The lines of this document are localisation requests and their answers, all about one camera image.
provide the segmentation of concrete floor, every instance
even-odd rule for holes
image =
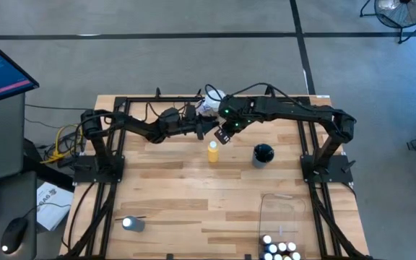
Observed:
[[[364,0],[299,0],[305,33],[395,32],[359,18]],[[0,35],[294,32],[288,0],[0,0]],[[416,259],[416,38],[306,38],[318,95],[357,118],[344,148],[357,160],[357,204],[370,253]],[[270,82],[306,94],[296,38],[170,40],[0,40],[41,88],[27,103],[91,108],[99,94],[192,94],[206,83],[233,92]],[[263,90],[252,90],[260,93]],[[57,126],[80,111],[27,108]],[[52,141],[55,129],[27,123],[25,136]],[[59,252],[64,226],[38,236],[38,258]]]

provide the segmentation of white paper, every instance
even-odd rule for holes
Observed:
[[[56,205],[45,203],[55,203],[59,206],[72,204],[73,193],[63,190],[50,183],[44,183],[36,192],[36,204],[42,205],[36,209],[36,217],[47,230],[52,231],[62,221],[69,212],[70,207],[57,207]]]

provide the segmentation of yellow bottle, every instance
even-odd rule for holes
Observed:
[[[208,145],[208,161],[215,163],[220,158],[220,149],[215,141],[211,141]]]

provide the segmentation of wooden table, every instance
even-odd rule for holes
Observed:
[[[115,97],[98,96],[95,108],[113,110]],[[310,99],[312,104],[330,105],[328,97]],[[183,104],[153,103],[157,113],[173,105]],[[144,107],[144,103],[132,103],[130,114],[144,118]],[[155,119],[149,112],[148,121]],[[313,151],[308,129],[305,123],[309,151]],[[323,144],[326,132],[319,125],[316,129],[319,143]],[[219,162],[208,163],[207,144],[215,139],[210,132],[204,141],[189,134],[151,144],[141,136],[126,134],[126,167],[118,185],[113,219],[146,216],[146,227],[143,233],[133,233],[115,220],[110,230],[108,259],[164,259],[166,254],[174,254],[177,259],[243,259],[245,254],[251,254],[257,259],[259,208],[265,194],[289,194],[293,198],[282,201],[276,214],[270,210],[261,213],[261,229],[267,229],[268,224],[280,225],[283,234],[288,234],[284,240],[294,239],[303,259],[320,259],[309,190],[299,163],[302,150],[296,121],[254,123],[221,146]],[[253,147],[260,143],[270,144],[275,150],[274,160],[262,170],[251,165]],[[87,154],[93,154],[91,145],[87,146]],[[81,184],[75,189],[65,239],[73,211],[88,186]],[[359,251],[368,254],[355,197],[340,183],[330,183],[329,189],[338,226]],[[96,191],[97,184],[79,210],[72,244],[90,223]],[[277,216],[277,212],[287,214]],[[102,228],[103,224],[97,229],[95,254]],[[324,225],[324,229],[329,254],[333,254],[328,227]],[[275,237],[279,235],[278,231],[269,231],[275,232]],[[62,246],[60,253],[65,252]]]

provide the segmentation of computer mouse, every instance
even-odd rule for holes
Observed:
[[[28,220],[24,217],[15,218],[7,225],[1,238],[1,249],[5,254],[12,254],[19,248],[27,226]]]

